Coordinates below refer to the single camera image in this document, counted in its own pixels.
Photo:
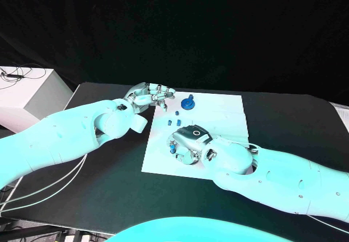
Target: black backdrop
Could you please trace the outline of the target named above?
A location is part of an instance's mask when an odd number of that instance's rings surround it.
[[[311,94],[349,105],[347,1],[0,3],[0,65],[82,82]]]

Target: white box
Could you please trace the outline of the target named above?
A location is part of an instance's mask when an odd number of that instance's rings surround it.
[[[7,74],[15,70],[15,67],[1,68]],[[21,75],[20,69],[12,74]],[[72,97],[72,91],[54,70],[46,69],[46,75],[43,74],[41,68],[31,68],[25,77],[36,79],[23,78],[14,85],[0,78],[0,125],[14,133],[27,129],[43,117],[62,111]]]

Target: blue cylinder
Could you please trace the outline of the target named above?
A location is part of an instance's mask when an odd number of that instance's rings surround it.
[[[188,98],[184,98],[180,102],[180,106],[184,110],[190,110],[194,107],[193,95],[188,95]]]
[[[170,153],[174,154],[175,153],[175,145],[170,145],[168,148],[170,148]]]

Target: blue object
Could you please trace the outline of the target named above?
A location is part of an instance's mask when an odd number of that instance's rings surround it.
[[[174,154],[175,153],[175,145],[170,145],[168,148],[170,148],[170,153]]]
[[[180,102],[180,106],[184,110],[190,110],[194,107],[193,95],[188,95],[188,98],[184,98]]]
[[[118,241],[289,242],[289,240],[255,228],[196,217],[171,217],[144,222],[121,231],[106,240],[106,242]]]

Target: white cable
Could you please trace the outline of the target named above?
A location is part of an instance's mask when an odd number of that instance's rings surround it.
[[[28,195],[24,195],[24,196],[21,196],[21,197],[18,197],[18,198],[14,198],[14,199],[11,199],[11,200],[8,200],[8,201],[4,201],[4,202],[1,202],[0,203],[0,205],[2,205],[2,204],[5,204],[5,203],[10,203],[10,202],[14,202],[14,201],[17,201],[17,200],[20,200],[20,199],[23,199],[23,198],[27,198],[27,197],[30,197],[31,195],[34,195],[34,194],[37,194],[38,192],[41,192],[43,190],[46,190],[49,187],[51,187],[54,184],[57,184],[70,174],[72,174],[72,172],[76,170],[76,168],[77,168],[77,166],[82,164],[82,162],[83,162],[83,160],[85,160],[85,157],[87,156],[87,154],[82,157],[82,159],[80,159],[80,162],[77,163],[77,165],[76,165],[76,167],[70,170],[70,172],[56,181],[56,182],[53,182],[49,186],[46,186],[44,188],[41,188],[40,190],[37,190],[36,192],[33,192],[33,193],[30,193]]]
[[[310,218],[312,218],[314,220],[317,220],[320,223],[325,224],[327,226],[330,226],[331,228],[337,229],[338,231],[349,233],[347,231],[344,231],[343,229],[334,227],[333,225],[324,223],[320,219],[314,218],[311,215],[307,215]]]
[[[83,166],[83,163],[85,163],[85,158],[86,158],[86,156],[87,156],[87,154],[83,156],[83,158],[82,158],[82,160],[80,160],[80,162],[79,162],[79,164],[80,164],[80,166],[79,166],[79,169],[77,169],[77,172],[76,172],[76,174],[73,175],[73,177],[72,177],[72,179],[69,180],[69,182],[64,184],[64,186],[49,196],[49,197],[46,197],[44,199],[41,199],[38,202],[34,202],[34,203],[31,203],[31,204],[28,204],[28,205],[24,205],[24,206],[21,206],[21,207],[17,207],[17,208],[10,208],[10,209],[5,209],[5,210],[1,210],[0,211],[0,216],[1,216],[1,213],[2,212],[8,212],[8,211],[11,211],[11,210],[17,210],[17,209],[20,209],[20,208],[27,208],[27,207],[30,207],[30,206],[33,206],[33,205],[36,205],[37,203],[41,203],[44,200],[47,200],[49,198],[51,198],[63,189],[64,189],[64,187],[70,184],[70,182],[72,182],[72,180],[74,179],[74,177],[76,177],[76,175],[77,175],[77,173],[79,173],[79,170],[80,170],[80,168],[82,168],[82,166]]]

